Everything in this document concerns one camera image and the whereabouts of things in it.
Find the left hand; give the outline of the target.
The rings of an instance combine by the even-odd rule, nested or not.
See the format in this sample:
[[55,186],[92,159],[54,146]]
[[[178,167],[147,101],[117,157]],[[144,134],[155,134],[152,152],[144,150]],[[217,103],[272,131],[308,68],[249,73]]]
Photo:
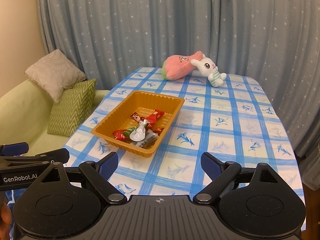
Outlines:
[[3,203],[1,205],[1,218],[0,218],[0,239],[10,239],[10,225],[11,225],[11,212],[8,206]]

